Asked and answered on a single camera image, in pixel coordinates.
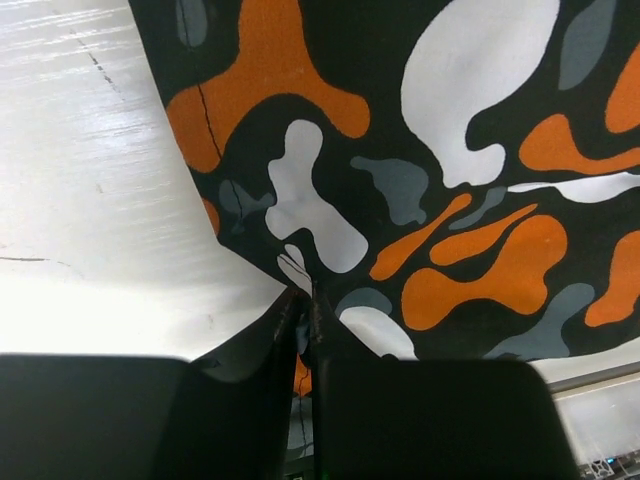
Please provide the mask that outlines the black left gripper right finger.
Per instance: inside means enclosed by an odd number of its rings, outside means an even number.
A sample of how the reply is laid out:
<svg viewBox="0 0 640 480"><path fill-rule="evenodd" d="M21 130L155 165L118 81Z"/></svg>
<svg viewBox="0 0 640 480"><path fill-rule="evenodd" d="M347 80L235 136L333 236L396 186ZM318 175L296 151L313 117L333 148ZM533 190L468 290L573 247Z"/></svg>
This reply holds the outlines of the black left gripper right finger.
<svg viewBox="0 0 640 480"><path fill-rule="evenodd" d="M318 479L575 479L551 393L513 360L398 360L369 351L325 293L310 307Z"/></svg>

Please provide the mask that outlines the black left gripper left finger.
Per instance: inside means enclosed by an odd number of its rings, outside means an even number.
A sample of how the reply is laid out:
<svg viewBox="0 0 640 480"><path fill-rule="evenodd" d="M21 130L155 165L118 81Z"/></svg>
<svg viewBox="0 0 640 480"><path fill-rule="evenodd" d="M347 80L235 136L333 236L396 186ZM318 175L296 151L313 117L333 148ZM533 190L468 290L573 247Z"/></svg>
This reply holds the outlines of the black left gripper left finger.
<svg viewBox="0 0 640 480"><path fill-rule="evenodd" d="M2 477L282 478L304 305L286 290L190 362L3 355Z"/></svg>

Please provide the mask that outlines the orange black camouflage shorts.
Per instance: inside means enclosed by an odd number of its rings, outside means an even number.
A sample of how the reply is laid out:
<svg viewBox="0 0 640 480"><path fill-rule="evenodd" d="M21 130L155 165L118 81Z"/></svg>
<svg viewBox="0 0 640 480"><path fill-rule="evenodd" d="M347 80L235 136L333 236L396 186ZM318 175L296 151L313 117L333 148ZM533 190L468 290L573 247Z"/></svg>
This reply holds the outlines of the orange black camouflage shorts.
<svg viewBox="0 0 640 480"><path fill-rule="evenodd" d="M398 359L639 342L635 1L134 1L218 241Z"/></svg>

